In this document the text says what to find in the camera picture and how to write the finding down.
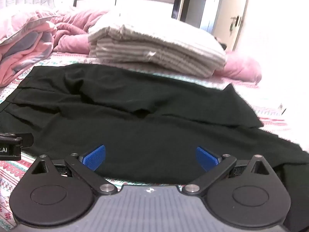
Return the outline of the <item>black pants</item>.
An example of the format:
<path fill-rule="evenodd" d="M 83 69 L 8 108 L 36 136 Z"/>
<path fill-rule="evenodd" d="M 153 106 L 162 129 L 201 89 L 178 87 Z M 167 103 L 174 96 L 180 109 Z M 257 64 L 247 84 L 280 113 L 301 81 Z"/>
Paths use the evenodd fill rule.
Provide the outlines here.
<path fill-rule="evenodd" d="M 186 184 L 197 147 L 266 158 L 291 197 L 285 225 L 308 229 L 308 153 L 262 130 L 232 85 L 223 90 L 96 64 L 34 67 L 1 103 L 1 132 L 31 133 L 28 152 L 60 159 L 106 147 L 104 177 Z"/>

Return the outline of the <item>patterned nordic bed sheet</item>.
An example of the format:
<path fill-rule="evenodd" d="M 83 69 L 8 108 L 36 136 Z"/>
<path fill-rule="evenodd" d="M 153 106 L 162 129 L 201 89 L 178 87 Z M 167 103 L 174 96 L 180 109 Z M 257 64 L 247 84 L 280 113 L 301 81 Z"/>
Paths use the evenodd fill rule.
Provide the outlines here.
<path fill-rule="evenodd" d="M 276 93 L 268 93 L 261 84 L 242 82 L 219 75 L 201 79 L 193 76 L 181 75 L 160 68 L 154 64 L 146 63 L 115 63 L 113 66 L 131 71 L 158 75 L 169 79 L 178 79 L 220 90 L 224 89 L 228 84 L 232 84 L 236 92 L 253 108 L 260 118 L 264 124 L 262 128 L 264 131 L 268 131 L 287 140 L 291 139 L 290 127 L 286 122 L 286 115 L 284 113 L 286 109 L 285 105 L 278 100 L 278 95 Z M 1 161 L 1 228 L 6 231 L 9 231 L 16 225 L 8 204 L 9 195 L 33 161 L 34 159 L 28 152 L 24 152 L 19 161 Z"/>

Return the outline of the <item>pink fleece blanket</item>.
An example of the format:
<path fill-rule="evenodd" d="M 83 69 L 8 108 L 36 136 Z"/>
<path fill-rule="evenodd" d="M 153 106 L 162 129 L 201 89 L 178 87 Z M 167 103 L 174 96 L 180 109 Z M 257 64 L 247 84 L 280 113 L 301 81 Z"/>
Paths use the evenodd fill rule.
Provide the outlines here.
<path fill-rule="evenodd" d="M 35 7 L 1 9 L 1 87 L 53 50 L 56 12 Z"/>

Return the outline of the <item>dusty pink comforter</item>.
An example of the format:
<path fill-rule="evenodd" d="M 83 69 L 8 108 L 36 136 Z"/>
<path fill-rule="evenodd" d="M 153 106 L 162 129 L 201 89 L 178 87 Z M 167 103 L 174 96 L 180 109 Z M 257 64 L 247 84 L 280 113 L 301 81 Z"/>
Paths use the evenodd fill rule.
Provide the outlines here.
<path fill-rule="evenodd" d="M 54 38 L 54 52 L 68 52 L 88 55 L 88 29 L 93 26 L 106 12 L 91 10 L 72 10 L 61 13 L 51 21 L 57 28 Z M 215 77 L 225 77 L 243 82 L 259 83 L 262 74 L 252 59 L 245 58 L 233 51 L 226 52 L 227 62 L 224 68 L 212 73 Z"/>

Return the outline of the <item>striped beige folded blanket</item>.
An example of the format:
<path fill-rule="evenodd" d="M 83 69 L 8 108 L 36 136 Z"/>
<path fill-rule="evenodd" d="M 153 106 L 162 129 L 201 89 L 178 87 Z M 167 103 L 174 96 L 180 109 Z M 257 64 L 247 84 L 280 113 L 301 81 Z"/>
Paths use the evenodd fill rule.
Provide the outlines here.
<path fill-rule="evenodd" d="M 226 55 L 210 34 L 199 47 L 190 38 L 177 40 L 162 30 L 97 25 L 89 29 L 90 56 L 105 62 L 151 62 L 185 75 L 209 78 L 224 68 Z"/>

